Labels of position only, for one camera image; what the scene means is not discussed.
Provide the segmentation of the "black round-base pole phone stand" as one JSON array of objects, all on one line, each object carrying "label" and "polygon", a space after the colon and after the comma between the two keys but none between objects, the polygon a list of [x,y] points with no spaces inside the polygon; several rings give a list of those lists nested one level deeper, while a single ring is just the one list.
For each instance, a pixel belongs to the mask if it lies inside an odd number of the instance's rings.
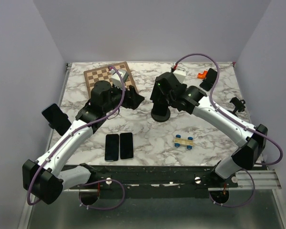
[{"label": "black round-base pole phone stand", "polygon": [[155,112],[151,111],[151,117],[154,121],[162,123],[162,122],[166,122],[167,120],[169,120],[171,115],[171,112],[169,109],[166,110],[165,115],[159,115],[156,114]]}]

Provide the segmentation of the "black phone with silver edge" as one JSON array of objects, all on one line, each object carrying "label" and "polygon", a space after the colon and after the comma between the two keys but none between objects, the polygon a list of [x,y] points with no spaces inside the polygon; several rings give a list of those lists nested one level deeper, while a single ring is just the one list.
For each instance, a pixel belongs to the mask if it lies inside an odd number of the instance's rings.
[{"label": "black phone with silver edge", "polygon": [[120,134],[120,159],[133,158],[133,134],[121,133]]}]

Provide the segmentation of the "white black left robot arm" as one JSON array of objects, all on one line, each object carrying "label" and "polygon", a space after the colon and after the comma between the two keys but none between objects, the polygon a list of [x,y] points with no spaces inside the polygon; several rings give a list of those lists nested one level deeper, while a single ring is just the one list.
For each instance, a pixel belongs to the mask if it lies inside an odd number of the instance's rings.
[{"label": "white black left robot arm", "polygon": [[66,162],[119,107],[135,110],[144,97],[133,86],[120,89],[108,81],[98,81],[91,91],[91,97],[78,112],[73,123],[57,143],[37,160],[27,160],[22,166],[23,187],[27,190],[27,202],[31,195],[46,204],[53,203],[62,191],[83,185],[92,188],[96,176],[87,164],[63,170]]}]

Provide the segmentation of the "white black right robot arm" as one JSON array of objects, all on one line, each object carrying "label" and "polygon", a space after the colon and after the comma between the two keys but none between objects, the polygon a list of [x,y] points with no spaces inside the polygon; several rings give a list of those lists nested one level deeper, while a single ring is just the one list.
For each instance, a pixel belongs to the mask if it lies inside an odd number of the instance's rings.
[{"label": "white black right robot arm", "polygon": [[215,187],[222,186],[241,169],[252,169],[265,148],[263,136],[267,134],[267,128],[264,125],[254,126],[220,106],[214,107],[206,92],[196,86],[180,83],[173,73],[165,72],[156,77],[151,101],[153,120],[167,121],[170,118],[169,108],[172,107],[205,120],[237,145],[238,149],[217,163],[210,174],[210,182]]}]

